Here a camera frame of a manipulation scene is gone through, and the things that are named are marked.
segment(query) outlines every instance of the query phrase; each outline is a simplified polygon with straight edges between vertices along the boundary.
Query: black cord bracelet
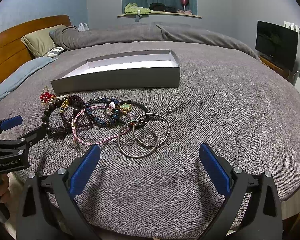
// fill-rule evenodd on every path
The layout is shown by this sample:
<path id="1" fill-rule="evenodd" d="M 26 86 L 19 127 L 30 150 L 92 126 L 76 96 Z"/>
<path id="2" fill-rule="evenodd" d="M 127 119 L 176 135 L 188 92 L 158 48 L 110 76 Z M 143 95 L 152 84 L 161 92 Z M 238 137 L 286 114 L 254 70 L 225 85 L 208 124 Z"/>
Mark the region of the black cord bracelet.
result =
<path id="1" fill-rule="evenodd" d="M 121 101 L 121 102 L 118 102 L 118 104 L 119 105 L 130 104 L 130 105 L 138 106 L 142 110 L 145 111 L 145 114 L 149 113 L 148 109 L 143 104 L 140 104 L 140 103 L 137 103 L 137 102 L 134 102 L 134 101 Z M 107 110 L 108 107 L 109 107 L 109 104 L 106 104 L 105 110 Z M 149 120 L 150 120 L 150 116 L 147 115 L 146 118 L 143 119 L 143 120 L 141 120 L 141 121 L 149 122 Z M 120 123 L 122 123 L 123 125 L 125 125 L 127 123 L 127 122 L 121 120 L 120 117 L 117 119 L 117 121 L 120 122 Z M 136 124 L 134 128 L 135 129 L 139 129 L 139 128 L 144 127 L 145 125 L 146 125 L 146 123 L 139 123 L 139 124 Z M 132 128 L 133 124 L 131 123 L 131 124 L 128 124 L 127 126 Z"/>

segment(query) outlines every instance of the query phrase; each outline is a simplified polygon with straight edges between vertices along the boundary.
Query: wooden headboard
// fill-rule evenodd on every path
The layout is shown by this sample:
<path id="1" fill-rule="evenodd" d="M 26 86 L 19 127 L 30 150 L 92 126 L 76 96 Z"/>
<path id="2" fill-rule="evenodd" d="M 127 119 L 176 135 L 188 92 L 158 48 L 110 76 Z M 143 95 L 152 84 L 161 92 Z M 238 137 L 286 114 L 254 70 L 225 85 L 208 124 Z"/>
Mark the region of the wooden headboard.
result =
<path id="1" fill-rule="evenodd" d="M 50 16 L 25 22 L 0 33 L 0 83 L 21 65 L 34 59 L 20 40 L 24 35 L 59 24 L 71 26 L 68 15 Z"/>

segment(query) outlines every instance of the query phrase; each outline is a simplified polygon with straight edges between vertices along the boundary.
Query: blue gripper pad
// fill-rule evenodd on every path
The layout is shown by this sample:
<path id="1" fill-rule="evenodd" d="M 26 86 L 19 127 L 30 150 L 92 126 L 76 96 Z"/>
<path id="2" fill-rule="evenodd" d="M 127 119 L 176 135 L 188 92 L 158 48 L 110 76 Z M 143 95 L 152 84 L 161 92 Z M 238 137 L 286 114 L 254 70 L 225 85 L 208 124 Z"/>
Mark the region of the blue gripper pad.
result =
<path id="1" fill-rule="evenodd" d="M 69 193 L 72 198 L 82 193 L 99 160 L 100 148 L 98 145 L 93 144 L 71 177 Z"/>
<path id="2" fill-rule="evenodd" d="M 208 144 L 203 143 L 199 149 L 199 157 L 219 194 L 228 197 L 231 193 L 230 179 L 218 160 L 211 152 Z"/>
<path id="3" fill-rule="evenodd" d="M 22 124 L 22 117 L 20 115 L 17 115 L 15 117 L 2 121 L 0 124 L 0 128 L 2 131 L 6 131 L 20 124 Z"/>

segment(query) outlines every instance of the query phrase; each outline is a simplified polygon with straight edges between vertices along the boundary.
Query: gray box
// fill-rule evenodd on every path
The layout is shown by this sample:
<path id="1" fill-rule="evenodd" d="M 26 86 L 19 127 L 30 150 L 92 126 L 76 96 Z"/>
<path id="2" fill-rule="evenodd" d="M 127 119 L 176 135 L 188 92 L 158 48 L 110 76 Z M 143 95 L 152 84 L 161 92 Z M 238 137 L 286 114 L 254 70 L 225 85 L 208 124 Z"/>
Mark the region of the gray box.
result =
<path id="1" fill-rule="evenodd" d="M 178 87 L 180 66 L 170 49 L 132 51 L 80 62 L 51 80 L 56 94 L 120 88 Z"/>

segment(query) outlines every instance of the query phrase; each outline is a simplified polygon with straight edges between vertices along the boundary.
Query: striped pillow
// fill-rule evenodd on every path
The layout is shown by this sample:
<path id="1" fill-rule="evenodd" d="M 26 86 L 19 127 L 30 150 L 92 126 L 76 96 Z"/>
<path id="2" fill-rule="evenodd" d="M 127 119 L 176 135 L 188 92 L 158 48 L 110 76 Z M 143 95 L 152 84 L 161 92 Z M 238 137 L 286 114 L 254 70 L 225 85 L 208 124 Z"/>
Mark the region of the striped pillow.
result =
<path id="1" fill-rule="evenodd" d="M 61 52 L 63 52 L 65 48 L 63 47 L 55 47 L 54 49 L 50 50 L 45 56 L 47 57 L 56 57 L 60 55 Z"/>

